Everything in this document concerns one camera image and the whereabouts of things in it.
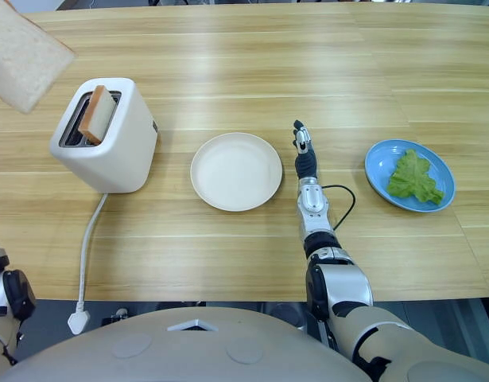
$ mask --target white plate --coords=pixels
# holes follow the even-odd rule
[[[207,141],[191,162],[191,183],[211,206],[246,211],[268,201],[281,183],[276,150],[263,139],[228,133]]]

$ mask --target toaster slot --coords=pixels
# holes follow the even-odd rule
[[[121,92],[110,92],[112,98],[115,101],[115,110],[117,109],[118,102],[122,95]],[[83,115],[87,110],[87,106],[89,101],[91,100],[92,92],[87,92],[80,97],[80,101],[75,107],[75,111],[73,112],[71,118],[69,119],[68,125],[64,129],[64,133],[59,141],[60,147],[91,147],[94,146],[90,141],[87,140],[79,131],[78,126],[80,125]]]

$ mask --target slice of bread in toaster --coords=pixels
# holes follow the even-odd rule
[[[78,126],[78,131],[89,142],[99,145],[107,132],[114,108],[115,101],[110,92],[103,85],[96,86]]]

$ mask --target lettuce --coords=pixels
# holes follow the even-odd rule
[[[421,202],[432,201],[439,205],[444,193],[437,189],[437,183],[427,174],[428,170],[428,159],[419,158],[414,150],[407,150],[398,160],[387,192],[393,197],[414,195]]]

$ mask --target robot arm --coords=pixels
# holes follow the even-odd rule
[[[9,259],[0,248],[0,375],[13,366],[21,323],[29,318],[36,299],[22,271],[7,271]]]
[[[366,275],[342,249],[328,221],[329,203],[316,178],[311,137],[301,122],[294,127],[308,306],[326,325],[338,351],[373,381],[489,381],[489,364],[436,346],[373,306]]]

